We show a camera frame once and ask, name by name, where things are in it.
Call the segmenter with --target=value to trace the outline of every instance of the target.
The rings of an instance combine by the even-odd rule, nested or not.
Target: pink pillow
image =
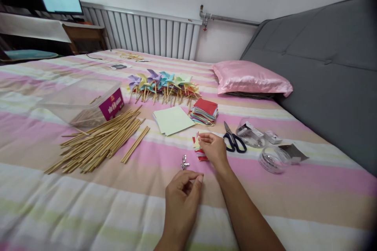
[[[256,63],[248,61],[224,61],[212,69],[219,79],[217,93],[242,91],[248,93],[284,93],[288,97],[293,87],[284,77]]]

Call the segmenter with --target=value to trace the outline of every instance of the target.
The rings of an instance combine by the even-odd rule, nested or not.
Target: white radiator
[[[108,49],[194,60],[201,20],[81,2],[86,19],[106,27]]]

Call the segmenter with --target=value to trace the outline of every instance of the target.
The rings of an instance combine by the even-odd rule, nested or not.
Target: box label
[[[124,106],[121,89],[118,88],[109,98],[105,100],[100,106],[102,114],[105,119],[111,120],[115,118],[115,115]]]

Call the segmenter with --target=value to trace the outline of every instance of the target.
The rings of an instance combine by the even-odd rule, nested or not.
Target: finger
[[[196,173],[196,172],[192,172],[191,171],[189,173],[185,173],[185,174],[181,175],[177,180],[175,180],[174,182],[172,182],[172,184],[174,185],[175,188],[177,188],[179,190],[183,190],[183,188],[185,187],[185,185],[190,180],[196,179],[200,175],[203,177],[202,173]]]
[[[190,192],[191,192],[191,189],[194,185],[192,184],[192,182],[188,182],[185,187],[183,188],[183,192],[188,196],[190,195]]]
[[[195,179],[191,192],[187,197],[187,201],[190,201],[194,207],[197,207],[199,205],[202,182],[203,182],[203,176],[199,175]]]
[[[186,174],[186,173],[194,173],[194,171],[190,170],[180,170],[172,179],[172,181],[177,180],[181,175]]]
[[[206,142],[206,143],[211,143],[211,142],[212,142],[212,139],[207,138],[207,137],[201,137],[201,138],[199,139],[199,141],[204,141],[204,142]]]
[[[204,137],[204,138],[209,138],[209,139],[211,139],[211,142],[212,142],[213,139],[214,139],[217,135],[214,135],[213,133],[199,133],[199,136],[200,136],[200,137]]]
[[[208,149],[210,146],[211,146],[211,144],[210,143],[208,143],[208,142],[204,142],[204,141],[202,141],[202,140],[199,140],[199,145],[200,145],[200,147],[205,151],[206,149]]]

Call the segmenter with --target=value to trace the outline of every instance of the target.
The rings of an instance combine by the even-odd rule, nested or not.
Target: gray sofa
[[[347,0],[264,21],[241,60],[293,85],[277,102],[377,176],[376,0]]]

